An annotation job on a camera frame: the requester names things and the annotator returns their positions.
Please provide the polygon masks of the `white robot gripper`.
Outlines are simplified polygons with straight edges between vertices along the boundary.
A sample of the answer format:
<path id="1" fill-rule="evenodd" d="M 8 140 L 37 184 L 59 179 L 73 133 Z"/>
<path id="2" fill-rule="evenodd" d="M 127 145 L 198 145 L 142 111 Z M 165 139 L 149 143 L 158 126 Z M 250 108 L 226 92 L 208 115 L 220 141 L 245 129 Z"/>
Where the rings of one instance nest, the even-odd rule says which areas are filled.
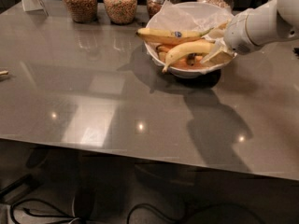
<path id="1" fill-rule="evenodd" d="M 224 42 L 217 41 L 213 49 L 202 60 L 205 63 L 227 63 L 230 62 L 235 52 L 246 55 L 259 50 L 262 45 L 258 35 L 261 32 L 259 20 L 261 14 L 257 8 L 248 8 L 235 15 L 231 21 L 225 21 L 212 28 L 207 37 L 218 39 L 224 37 Z"/>

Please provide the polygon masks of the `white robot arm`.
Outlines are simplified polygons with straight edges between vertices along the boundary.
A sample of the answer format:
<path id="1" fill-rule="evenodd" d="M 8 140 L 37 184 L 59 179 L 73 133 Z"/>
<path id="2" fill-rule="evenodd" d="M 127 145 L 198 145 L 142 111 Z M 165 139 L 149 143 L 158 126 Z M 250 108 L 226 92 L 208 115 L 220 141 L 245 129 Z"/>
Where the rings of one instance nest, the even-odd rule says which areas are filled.
<path id="1" fill-rule="evenodd" d="M 246 55 L 270 43 L 298 38 L 299 0 L 269 0 L 235 15 L 224 32 L 225 46 L 215 44 L 201 63 L 211 61 L 222 52 Z"/>

